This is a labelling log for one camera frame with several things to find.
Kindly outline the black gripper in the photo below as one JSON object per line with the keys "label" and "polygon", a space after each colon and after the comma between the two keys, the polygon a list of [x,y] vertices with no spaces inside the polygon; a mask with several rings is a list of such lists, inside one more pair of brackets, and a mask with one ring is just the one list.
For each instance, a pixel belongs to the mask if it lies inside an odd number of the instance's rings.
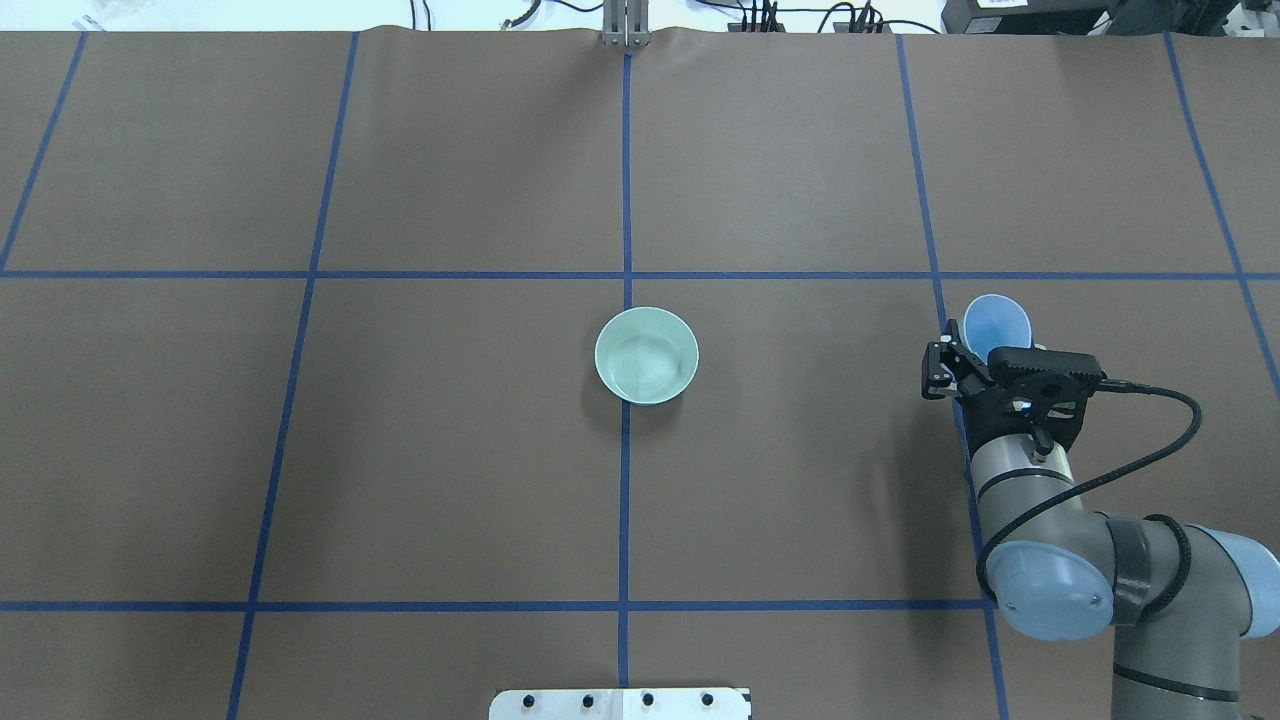
{"label": "black gripper", "polygon": [[1105,379],[1097,357],[1042,348],[997,347],[986,365],[947,320],[922,357],[922,397],[960,398],[966,448],[1007,436],[1028,436],[1033,448],[1069,451],[1087,404]]}

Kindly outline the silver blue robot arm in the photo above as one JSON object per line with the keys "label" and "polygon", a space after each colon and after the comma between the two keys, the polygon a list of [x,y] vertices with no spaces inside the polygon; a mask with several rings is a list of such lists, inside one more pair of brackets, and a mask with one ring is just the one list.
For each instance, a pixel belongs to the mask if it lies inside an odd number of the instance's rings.
{"label": "silver blue robot arm", "polygon": [[[1277,632],[1276,555],[1231,532],[1083,502],[1187,447],[1202,425],[1201,405],[1175,389],[1111,379],[1088,354],[972,340],[952,319],[925,346],[922,396],[952,398],[961,414],[982,594],[1033,639],[1112,630],[1115,719],[1245,717],[1242,644]],[[1069,452],[1097,393],[1167,398],[1189,421],[1169,445],[1079,482]]]}

